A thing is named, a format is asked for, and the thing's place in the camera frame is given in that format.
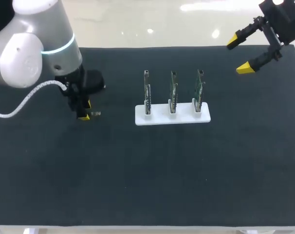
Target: electronic component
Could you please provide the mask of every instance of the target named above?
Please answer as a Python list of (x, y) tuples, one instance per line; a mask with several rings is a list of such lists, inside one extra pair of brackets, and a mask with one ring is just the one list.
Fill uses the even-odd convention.
[(145, 92), (145, 106), (146, 115), (151, 114), (151, 84), (149, 81), (149, 71), (144, 71), (144, 92)]
[(177, 103), (178, 103), (178, 78), (176, 72), (171, 72), (170, 81), (170, 112), (172, 114), (176, 113)]
[(203, 84), (202, 83), (202, 78), (204, 76), (204, 71), (203, 70), (198, 70), (198, 76), (196, 78), (196, 86), (195, 86), (195, 111), (196, 112), (201, 112), (202, 110), (202, 102), (203, 102)]

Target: white stand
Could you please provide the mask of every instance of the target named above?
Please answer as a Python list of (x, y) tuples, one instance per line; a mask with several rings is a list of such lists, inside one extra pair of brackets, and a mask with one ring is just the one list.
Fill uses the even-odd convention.
[(170, 112), (170, 100), (168, 104), (151, 105), (151, 114), (146, 115), (145, 105), (135, 108), (136, 125), (159, 125), (159, 124), (183, 124), (183, 123), (209, 123), (210, 113), (208, 104), (203, 102), (201, 112), (195, 111), (195, 99), (191, 103), (177, 103), (176, 113)]

